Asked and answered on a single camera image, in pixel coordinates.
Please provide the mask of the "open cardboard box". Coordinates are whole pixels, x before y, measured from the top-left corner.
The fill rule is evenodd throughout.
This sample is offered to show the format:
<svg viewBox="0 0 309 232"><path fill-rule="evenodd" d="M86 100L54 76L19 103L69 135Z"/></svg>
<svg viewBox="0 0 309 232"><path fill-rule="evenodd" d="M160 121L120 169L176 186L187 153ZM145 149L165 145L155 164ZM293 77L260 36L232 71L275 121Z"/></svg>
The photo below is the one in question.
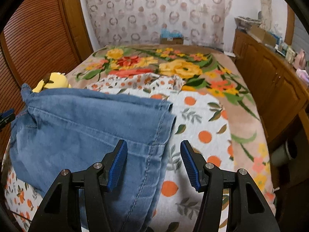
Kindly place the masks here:
<svg viewBox="0 0 309 232"><path fill-rule="evenodd" d="M277 40L273 35L265 31L264 29L257 27L256 25L252 25L247 31L247 34L261 44L268 44L272 47L275 47L275 45L277 44Z"/></svg>

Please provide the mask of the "long wooden sideboard cabinet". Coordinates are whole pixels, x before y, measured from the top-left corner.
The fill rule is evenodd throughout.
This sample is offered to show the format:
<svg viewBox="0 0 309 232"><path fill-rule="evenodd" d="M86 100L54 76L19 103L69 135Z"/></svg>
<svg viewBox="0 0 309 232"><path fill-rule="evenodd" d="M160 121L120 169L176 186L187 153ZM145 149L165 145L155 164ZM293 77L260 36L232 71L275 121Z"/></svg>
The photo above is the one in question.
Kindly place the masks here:
<svg viewBox="0 0 309 232"><path fill-rule="evenodd" d="M235 65L254 98L272 150L299 112L307 109L308 89L282 57L238 29L233 52Z"/></svg>

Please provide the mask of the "blue denim jeans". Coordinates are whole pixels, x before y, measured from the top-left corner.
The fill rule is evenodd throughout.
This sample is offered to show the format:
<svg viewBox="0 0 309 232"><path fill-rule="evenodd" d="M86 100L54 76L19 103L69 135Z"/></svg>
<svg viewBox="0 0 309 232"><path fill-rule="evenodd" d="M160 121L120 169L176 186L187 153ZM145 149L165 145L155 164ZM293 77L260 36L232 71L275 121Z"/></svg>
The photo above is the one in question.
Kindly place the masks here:
<svg viewBox="0 0 309 232"><path fill-rule="evenodd" d="M128 155L108 209L116 231L145 231L166 173L172 103L89 89L35 93L27 84L21 97L25 108L12 122L9 150L17 177L45 195L61 170L87 169L122 139Z"/></svg>

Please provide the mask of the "pink tissue pack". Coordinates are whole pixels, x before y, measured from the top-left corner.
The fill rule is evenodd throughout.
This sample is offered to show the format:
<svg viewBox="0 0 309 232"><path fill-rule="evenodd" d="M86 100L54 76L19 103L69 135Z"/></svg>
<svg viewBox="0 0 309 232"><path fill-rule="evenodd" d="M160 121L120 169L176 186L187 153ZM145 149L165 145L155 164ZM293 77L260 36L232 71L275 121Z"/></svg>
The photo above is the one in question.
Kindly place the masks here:
<svg viewBox="0 0 309 232"><path fill-rule="evenodd" d="M304 82L306 86L309 86L309 74L305 70L297 69L296 76Z"/></svg>

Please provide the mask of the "circle pattern sheer curtain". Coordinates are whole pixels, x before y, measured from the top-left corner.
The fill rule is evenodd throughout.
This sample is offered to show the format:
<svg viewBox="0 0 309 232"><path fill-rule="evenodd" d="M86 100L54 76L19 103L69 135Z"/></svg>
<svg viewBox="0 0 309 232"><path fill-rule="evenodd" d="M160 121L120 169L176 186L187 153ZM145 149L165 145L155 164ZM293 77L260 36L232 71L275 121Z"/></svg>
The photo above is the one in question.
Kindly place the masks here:
<svg viewBox="0 0 309 232"><path fill-rule="evenodd" d="M223 48L225 17L233 0L84 0L103 47L158 44L167 34L186 45Z"/></svg>

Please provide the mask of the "beige tied window curtain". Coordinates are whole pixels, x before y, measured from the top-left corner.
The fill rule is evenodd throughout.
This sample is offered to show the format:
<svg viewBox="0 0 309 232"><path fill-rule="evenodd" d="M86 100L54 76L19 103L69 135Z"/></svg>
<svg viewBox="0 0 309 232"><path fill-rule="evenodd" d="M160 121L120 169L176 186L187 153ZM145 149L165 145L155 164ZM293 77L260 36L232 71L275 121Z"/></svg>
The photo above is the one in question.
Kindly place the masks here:
<svg viewBox="0 0 309 232"><path fill-rule="evenodd" d="M270 31L272 26L272 0L261 1L261 25L260 28Z"/></svg>

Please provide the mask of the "yellow Pikachu plush toy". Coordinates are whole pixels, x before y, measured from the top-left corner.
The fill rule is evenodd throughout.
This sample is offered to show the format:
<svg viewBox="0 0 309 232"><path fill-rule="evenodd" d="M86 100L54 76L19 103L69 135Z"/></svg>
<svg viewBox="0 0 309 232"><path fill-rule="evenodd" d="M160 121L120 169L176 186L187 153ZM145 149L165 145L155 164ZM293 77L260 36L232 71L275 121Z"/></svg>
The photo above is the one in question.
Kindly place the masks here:
<svg viewBox="0 0 309 232"><path fill-rule="evenodd" d="M34 93L39 93L47 89L71 88L71 87L72 86L69 84L68 79L63 73L52 72L46 74L32 91Z"/></svg>

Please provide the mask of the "floral brown bed blanket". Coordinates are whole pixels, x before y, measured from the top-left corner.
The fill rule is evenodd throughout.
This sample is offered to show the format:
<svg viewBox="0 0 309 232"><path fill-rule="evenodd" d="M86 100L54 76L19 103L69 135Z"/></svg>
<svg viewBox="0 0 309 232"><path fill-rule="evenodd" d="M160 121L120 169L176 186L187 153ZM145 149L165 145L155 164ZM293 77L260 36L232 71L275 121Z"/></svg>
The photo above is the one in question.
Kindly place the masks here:
<svg viewBox="0 0 309 232"><path fill-rule="evenodd" d="M190 46L107 46L66 77L75 88L173 103L177 119L162 197L170 197L180 215L190 215L199 205L199 200L180 196L184 166L179 143L184 139L221 169L247 169L270 207L275 207L261 118L228 56Z"/></svg>

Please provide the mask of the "orange print white blanket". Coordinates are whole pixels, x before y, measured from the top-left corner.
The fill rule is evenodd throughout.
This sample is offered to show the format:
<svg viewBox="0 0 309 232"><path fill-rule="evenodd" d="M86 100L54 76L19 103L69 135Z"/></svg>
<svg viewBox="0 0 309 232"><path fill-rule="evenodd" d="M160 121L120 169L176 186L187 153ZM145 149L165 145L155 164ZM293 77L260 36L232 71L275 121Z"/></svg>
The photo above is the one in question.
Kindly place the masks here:
<svg viewBox="0 0 309 232"><path fill-rule="evenodd" d="M180 145L233 170L228 121L212 120L219 101L162 86L147 93L115 89L21 90L26 104L13 122L4 179L7 207L23 230L62 169L85 170L119 140L128 154L117 186L106 195L116 231L192 231L202 195L190 185Z"/></svg>

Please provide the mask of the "pink bottle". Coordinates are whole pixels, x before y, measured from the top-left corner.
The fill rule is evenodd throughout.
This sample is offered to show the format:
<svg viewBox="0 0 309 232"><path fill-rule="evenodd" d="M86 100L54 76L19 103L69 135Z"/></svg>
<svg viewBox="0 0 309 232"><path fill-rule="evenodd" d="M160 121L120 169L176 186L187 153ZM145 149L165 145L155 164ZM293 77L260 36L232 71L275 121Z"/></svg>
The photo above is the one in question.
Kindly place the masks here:
<svg viewBox="0 0 309 232"><path fill-rule="evenodd" d="M301 49L294 59L294 68L304 70L306 66L305 51Z"/></svg>

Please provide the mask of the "brown louvered wooden wardrobe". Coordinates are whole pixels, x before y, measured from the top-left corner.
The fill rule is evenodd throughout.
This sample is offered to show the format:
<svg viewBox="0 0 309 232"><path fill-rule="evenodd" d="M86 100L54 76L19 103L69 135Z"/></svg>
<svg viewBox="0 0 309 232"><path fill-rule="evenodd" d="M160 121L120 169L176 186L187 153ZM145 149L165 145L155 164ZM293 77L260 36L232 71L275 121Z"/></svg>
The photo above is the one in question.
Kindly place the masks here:
<svg viewBox="0 0 309 232"><path fill-rule="evenodd" d="M21 111L24 83L69 73L92 52L80 0L24 0L1 30L1 112Z"/></svg>

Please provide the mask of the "stack of newspapers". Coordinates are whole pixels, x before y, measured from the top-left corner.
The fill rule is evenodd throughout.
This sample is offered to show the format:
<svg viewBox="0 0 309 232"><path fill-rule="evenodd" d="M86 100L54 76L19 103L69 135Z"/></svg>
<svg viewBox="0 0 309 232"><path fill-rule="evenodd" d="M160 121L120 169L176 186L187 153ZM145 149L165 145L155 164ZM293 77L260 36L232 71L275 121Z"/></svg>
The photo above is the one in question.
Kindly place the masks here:
<svg viewBox="0 0 309 232"><path fill-rule="evenodd" d="M260 20L252 19L249 17L237 16L234 19L237 29L244 31L250 30L252 26L259 27L262 24Z"/></svg>

